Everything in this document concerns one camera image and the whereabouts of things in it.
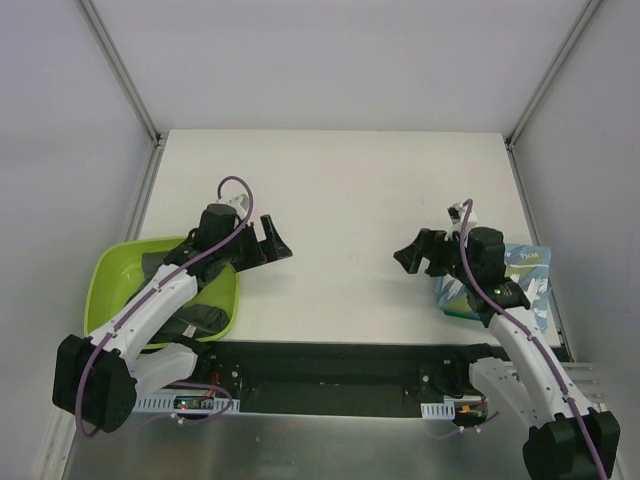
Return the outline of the light blue t-shirt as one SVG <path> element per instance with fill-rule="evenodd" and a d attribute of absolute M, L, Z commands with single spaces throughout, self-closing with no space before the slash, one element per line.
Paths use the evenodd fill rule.
<path fill-rule="evenodd" d="M 545 333 L 549 326 L 551 249 L 545 246 L 507 243 L 504 261 L 506 275 L 523 289 L 531 303 L 537 326 Z M 472 311 L 463 284 L 450 275 L 436 278 L 435 294 L 442 311 Z"/>

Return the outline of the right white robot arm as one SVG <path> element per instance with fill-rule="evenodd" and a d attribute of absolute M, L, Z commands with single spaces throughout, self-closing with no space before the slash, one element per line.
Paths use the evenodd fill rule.
<path fill-rule="evenodd" d="M 499 413 L 510 412 L 526 431 L 522 455 L 532 479 L 608 479 L 613 474 L 620 425 L 598 411 L 569 377 L 540 334 L 531 303 L 506 274 L 500 231 L 475 227 L 466 234 L 422 229 L 393 257 L 409 274 L 426 262 L 427 275 L 450 275 L 465 287 L 471 309 L 499 341 L 515 371 L 501 360 L 465 360 L 450 369 L 461 394 L 477 390 Z"/>

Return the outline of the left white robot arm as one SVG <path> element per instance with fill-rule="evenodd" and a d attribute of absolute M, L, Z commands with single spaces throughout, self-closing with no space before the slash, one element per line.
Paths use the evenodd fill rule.
<path fill-rule="evenodd" d="M 177 312 L 192 310 L 193 299 L 225 270 L 238 273 L 292 257 L 270 215 L 260 218 L 264 239 L 257 238 L 250 215 L 239 203 L 210 204 L 173 249 L 151 253 L 157 264 L 152 276 L 122 309 L 87 336 L 69 335 L 59 345 L 53 404 L 78 425 L 112 433 L 139 398 L 177 381 L 204 387 L 212 367 L 199 356 L 197 339 L 180 336 L 152 354 L 141 353 Z"/>

